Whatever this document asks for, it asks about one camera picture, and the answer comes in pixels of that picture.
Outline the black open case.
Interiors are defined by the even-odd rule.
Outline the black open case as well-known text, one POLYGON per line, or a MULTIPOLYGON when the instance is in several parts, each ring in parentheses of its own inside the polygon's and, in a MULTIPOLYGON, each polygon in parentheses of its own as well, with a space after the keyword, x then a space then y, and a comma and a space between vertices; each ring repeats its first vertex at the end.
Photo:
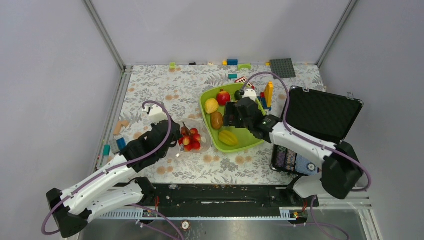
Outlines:
MULTIPOLYGON (((310 136, 339 144, 348 135, 364 102, 309 88, 292 86, 289 106, 283 108, 287 123, 310 136)), ((286 147, 275 145, 271 169, 277 172, 311 176, 321 171, 314 163, 286 147)))

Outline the red strawberry bunch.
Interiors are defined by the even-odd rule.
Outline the red strawberry bunch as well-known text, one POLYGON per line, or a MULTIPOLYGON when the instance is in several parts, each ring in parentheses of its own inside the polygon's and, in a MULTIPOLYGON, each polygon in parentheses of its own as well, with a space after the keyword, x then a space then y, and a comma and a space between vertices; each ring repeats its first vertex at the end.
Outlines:
POLYGON ((184 122, 182 122, 180 133, 182 134, 182 137, 178 140, 178 144, 184 152, 199 152, 201 150, 202 136, 198 128, 189 128, 184 122))

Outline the clear zip top bag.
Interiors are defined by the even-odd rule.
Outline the clear zip top bag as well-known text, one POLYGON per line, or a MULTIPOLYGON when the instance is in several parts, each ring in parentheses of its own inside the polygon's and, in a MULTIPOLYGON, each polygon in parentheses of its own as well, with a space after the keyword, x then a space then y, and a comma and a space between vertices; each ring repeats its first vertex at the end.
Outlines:
POLYGON ((166 159, 176 159, 187 154, 203 154, 212 146, 212 138, 201 119, 180 118, 174 120, 180 126, 181 137, 170 147, 166 159))

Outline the grey building brick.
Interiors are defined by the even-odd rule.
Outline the grey building brick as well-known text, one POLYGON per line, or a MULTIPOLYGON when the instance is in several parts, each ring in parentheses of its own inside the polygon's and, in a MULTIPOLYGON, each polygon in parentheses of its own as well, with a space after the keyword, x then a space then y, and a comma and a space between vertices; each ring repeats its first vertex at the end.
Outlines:
POLYGON ((115 139, 111 139, 109 142, 109 146, 110 146, 110 151, 116 155, 120 152, 120 149, 118 147, 118 143, 115 139))

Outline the yellow blue brick tower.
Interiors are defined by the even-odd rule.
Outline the yellow blue brick tower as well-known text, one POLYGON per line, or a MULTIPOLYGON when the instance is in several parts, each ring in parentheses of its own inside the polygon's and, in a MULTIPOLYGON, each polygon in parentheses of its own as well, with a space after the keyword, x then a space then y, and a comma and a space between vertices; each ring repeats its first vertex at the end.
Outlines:
POLYGON ((260 103, 264 110, 272 110, 272 97, 274 93, 274 85, 272 81, 269 81, 263 92, 259 95, 260 103))

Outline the red pomegranate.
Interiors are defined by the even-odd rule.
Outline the red pomegranate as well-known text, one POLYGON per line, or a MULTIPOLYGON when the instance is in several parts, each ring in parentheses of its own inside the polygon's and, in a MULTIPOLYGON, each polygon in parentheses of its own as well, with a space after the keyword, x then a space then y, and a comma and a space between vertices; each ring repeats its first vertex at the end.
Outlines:
POLYGON ((220 92, 215 97, 219 106, 225 106, 226 103, 231 101, 231 95, 224 89, 221 89, 220 92))

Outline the yellow green starfruit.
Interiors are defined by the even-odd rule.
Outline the yellow green starfruit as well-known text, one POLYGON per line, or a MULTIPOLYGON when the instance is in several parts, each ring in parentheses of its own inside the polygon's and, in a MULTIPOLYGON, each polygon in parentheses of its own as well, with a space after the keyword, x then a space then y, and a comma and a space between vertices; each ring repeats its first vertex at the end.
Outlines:
POLYGON ((222 130, 218 134, 218 139, 225 145, 234 147, 239 144, 237 136, 228 130, 222 130))

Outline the L-shaped wooden block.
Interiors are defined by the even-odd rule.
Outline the L-shaped wooden block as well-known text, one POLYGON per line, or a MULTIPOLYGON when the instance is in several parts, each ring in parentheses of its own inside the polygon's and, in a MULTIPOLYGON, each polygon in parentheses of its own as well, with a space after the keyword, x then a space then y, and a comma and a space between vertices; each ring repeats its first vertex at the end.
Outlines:
POLYGON ((122 128, 127 128, 129 125, 130 125, 130 122, 128 120, 120 120, 120 121, 118 121, 116 123, 114 129, 113 129, 112 134, 114 136, 118 136, 121 133, 122 128))

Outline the green plastic tray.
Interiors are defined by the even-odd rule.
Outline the green plastic tray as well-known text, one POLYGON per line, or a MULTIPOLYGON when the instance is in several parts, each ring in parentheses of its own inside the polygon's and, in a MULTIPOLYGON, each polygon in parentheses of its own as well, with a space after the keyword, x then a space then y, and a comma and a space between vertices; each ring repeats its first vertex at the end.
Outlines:
POLYGON ((199 104, 201 106, 201 113, 204 120, 204 123, 206 125, 206 128, 208 130, 208 133, 210 134, 212 138, 213 145, 223 153, 235 153, 244 151, 250 148, 253 148, 255 146, 263 144, 265 141, 261 139, 257 139, 253 136, 252 133, 249 132, 246 128, 235 128, 233 126, 223 126, 220 129, 213 129, 210 121, 210 116, 208 113, 206 113, 205 110, 205 103, 209 99, 215 99, 216 95, 220 92, 220 90, 224 90, 230 94, 230 96, 233 98, 234 93, 242 88, 244 84, 243 83, 231 83, 226 84, 218 87, 211 88, 209 90, 204 91, 200 97, 199 97, 199 104), (235 146, 229 146, 219 140, 219 132, 222 130, 229 131, 233 133, 237 140, 238 145, 235 146))

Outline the green arch brick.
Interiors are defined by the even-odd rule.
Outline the green arch brick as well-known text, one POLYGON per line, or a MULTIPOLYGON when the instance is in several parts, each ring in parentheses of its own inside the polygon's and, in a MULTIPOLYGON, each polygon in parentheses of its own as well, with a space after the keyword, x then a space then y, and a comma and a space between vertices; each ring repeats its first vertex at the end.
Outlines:
POLYGON ((237 65, 237 69, 240 71, 242 69, 248 69, 250 70, 252 68, 252 65, 250 63, 242 63, 237 65))

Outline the teal block at rail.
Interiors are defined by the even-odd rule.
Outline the teal block at rail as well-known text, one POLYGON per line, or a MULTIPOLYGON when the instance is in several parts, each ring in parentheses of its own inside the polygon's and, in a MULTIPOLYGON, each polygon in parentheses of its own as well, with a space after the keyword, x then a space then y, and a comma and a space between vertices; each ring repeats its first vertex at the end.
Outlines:
POLYGON ((103 146, 102 155, 103 156, 109 156, 111 151, 111 146, 109 144, 105 144, 103 146))

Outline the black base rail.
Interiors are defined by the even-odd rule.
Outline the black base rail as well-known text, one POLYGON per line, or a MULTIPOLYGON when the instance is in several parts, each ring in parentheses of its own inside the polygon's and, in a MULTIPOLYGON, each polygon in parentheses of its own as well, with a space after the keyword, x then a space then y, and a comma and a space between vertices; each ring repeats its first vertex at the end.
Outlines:
POLYGON ((167 217, 279 217, 280 208, 319 206, 318 200, 301 198, 281 185, 163 184, 145 177, 130 182, 146 191, 141 206, 157 208, 167 217))

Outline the blue building brick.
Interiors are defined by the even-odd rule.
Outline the blue building brick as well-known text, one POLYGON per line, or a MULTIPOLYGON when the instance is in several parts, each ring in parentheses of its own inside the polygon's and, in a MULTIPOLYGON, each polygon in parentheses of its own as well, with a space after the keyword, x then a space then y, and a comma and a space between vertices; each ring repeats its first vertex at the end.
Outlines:
POLYGON ((121 138, 117 139, 116 145, 117 145, 119 151, 123 150, 127 145, 125 138, 121 137, 121 138))

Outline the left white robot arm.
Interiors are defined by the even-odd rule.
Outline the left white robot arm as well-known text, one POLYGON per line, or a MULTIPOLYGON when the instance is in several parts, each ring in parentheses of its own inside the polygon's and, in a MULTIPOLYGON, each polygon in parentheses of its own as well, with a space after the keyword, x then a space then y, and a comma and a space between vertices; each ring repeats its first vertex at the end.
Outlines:
POLYGON ((110 189, 145 168, 164 159, 182 137, 180 126, 166 108, 156 102, 142 104, 150 118, 151 130, 130 141, 105 166, 69 188, 52 188, 46 193, 50 211, 44 219, 41 232, 60 234, 69 238, 80 233, 97 217, 120 207, 141 203, 144 206, 155 200, 155 188, 146 177, 139 177, 124 189, 110 189))

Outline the blue yellow brick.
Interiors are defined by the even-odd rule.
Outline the blue yellow brick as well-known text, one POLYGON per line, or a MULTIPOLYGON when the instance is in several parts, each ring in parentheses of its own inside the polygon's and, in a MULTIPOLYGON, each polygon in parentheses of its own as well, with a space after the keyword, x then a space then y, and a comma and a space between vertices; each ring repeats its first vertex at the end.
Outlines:
POLYGON ((237 59, 226 59, 222 62, 224 66, 237 66, 239 61, 237 59))

